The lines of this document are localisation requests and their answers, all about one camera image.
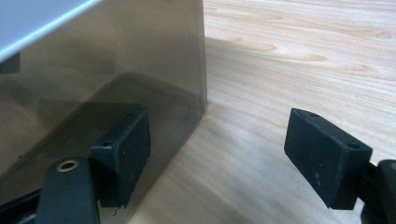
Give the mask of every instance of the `wood grain surface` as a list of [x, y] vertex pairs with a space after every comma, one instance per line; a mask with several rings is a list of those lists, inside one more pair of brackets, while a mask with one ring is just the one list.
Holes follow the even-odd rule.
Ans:
[[284, 154], [290, 109], [396, 159], [396, 2], [205, 0], [207, 111], [130, 223], [361, 223]]

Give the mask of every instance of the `light wood surface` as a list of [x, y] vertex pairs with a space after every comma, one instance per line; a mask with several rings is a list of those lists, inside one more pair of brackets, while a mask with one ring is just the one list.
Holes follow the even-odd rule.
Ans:
[[290, 109], [396, 159], [396, 2], [205, 0], [208, 106], [130, 223], [360, 223], [283, 151]]

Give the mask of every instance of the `stainless steel panel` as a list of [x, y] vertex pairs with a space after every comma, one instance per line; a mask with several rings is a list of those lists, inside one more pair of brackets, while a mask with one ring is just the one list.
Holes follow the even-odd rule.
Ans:
[[40, 188], [46, 168], [89, 146], [136, 104], [148, 108], [152, 154], [125, 221], [205, 111], [200, 0], [105, 1], [21, 51], [0, 76], [0, 203]]

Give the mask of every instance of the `wooden table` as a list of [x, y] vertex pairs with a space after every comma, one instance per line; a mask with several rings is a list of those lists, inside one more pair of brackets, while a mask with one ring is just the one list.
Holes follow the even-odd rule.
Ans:
[[396, 159], [396, 2], [205, 0], [208, 105], [130, 223], [360, 223], [284, 154], [293, 107]]

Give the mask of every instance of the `screw hole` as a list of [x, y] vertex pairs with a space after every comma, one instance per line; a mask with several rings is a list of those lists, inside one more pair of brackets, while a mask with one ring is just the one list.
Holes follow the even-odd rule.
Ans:
[[347, 144], [349, 147], [353, 147], [353, 148], [360, 148], [358, 145], [353, 144], [353, 143], [348, 143]]
[[103, 143], [103, 146], [104, 147], [110, 147], [110, 146], [112, 146], [113, 145], [113, 142], [104, 142]]
[[64, 161], [58, 165], [58, 172], [68, 172], [78, 167], [78, 161], [71, 160], [71, 161]]

